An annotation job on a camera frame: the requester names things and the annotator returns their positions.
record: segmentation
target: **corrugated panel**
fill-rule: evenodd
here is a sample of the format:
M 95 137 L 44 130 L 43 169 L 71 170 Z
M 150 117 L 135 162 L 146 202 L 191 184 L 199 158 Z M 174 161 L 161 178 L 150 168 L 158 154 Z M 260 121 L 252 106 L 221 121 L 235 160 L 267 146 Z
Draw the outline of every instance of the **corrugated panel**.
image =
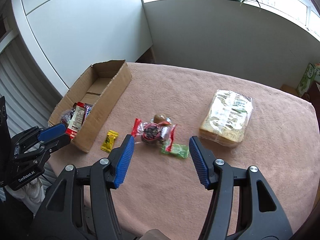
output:
M 47 82 L 26 51 L 21 38 L 15 38 L 0 54 L 0 96 L 5 96 L 11 137 L 33 126 L 47 127 L 47 121 L 61 97 Z M 48 164 L 45 176 L 55 175 Z M 44 187 L 50 184 L 40 178 Z M 0 198 L 5 199 L 3 191 Z

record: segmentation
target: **yellow wrapper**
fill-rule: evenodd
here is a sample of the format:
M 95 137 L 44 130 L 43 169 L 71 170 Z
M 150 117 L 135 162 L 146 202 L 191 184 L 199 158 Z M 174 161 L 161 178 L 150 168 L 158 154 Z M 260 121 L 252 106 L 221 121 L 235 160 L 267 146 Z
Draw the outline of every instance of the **yellow wrapper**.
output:
M 115 139 L 118 137 L 118 133 L 112 130 L 109 130 L 107 133 L 107 137 L 101 145 L 101 150 L 106 152 L 111 152 L 113 144 L 115 143 Z

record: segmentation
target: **pink cloth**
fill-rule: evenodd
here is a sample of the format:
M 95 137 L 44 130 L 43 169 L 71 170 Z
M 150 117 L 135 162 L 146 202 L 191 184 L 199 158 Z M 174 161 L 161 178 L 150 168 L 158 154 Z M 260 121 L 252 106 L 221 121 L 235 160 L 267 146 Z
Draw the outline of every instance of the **pink cloth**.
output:
M 233 90 L 252 97 L 255 104 L 244 141 L 235 149 L 211 141 L 203 141 L 204 146 L 231 166 L 257 166 L 276 193 L 293 231 L 302 225 L 310 214 L 320 173 L 319 128 L 310 103 L 231 76 L 165 65 L 128 65 L 132 81 L 90 152 L 81 153 L 73 145 L 55 152 L 50 164 L 56 174 L 67 164 L 83 167 L 108 156 L 100 150 L 107 131 L 119 132 L 114 145 L 118 147 L 136 117 L 148 121 L 155 113 L 167 114 L 179 124 L 175 142 L 187 145 L 189 138 L 198 134 L 215 91 Z M 125 230 L 141 236 L 157 228 L 172 240 L 191 240 L 198 239 L 212 192 L 200 184 L 190 157 L 175 158 L 136 144 L 125 181 L 112 196 Z M 230 233 L 235 230 L 235 209 Z

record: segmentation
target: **silver screw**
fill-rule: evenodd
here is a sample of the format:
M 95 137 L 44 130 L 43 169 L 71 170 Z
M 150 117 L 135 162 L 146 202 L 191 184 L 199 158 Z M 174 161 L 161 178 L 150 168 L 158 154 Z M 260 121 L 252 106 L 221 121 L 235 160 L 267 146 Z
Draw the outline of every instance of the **silver screw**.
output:
M 73 170 L 73 165 L 69 164 L 66 166 L 66 171 L 72 171 Z
M 215 163 L 216 163 L 217 165 L 223 165 L 223 164 L 224 164 L 224 160 L 222 160 L 222 159 L 216 159 L 216 160 L 215 160 Z
M 250 171 L 257 172 L 258 168 L 256 166 L 250 166 Z
M 106 165 L 108 163 L 109 163 L 109 160 L 107 158 L 103 158 L 100 160 L 100 164 L 102 164 L 102 165 Z

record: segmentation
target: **brown round candy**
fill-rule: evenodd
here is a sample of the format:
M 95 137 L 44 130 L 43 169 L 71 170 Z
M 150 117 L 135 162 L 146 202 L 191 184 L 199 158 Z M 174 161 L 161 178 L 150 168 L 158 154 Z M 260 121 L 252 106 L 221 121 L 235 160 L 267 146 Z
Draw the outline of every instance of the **brown round candy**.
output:
M 153 117 L 154 123 L 161 123 L 167 121 L 167 116 L 165 114 L 155 114 Z

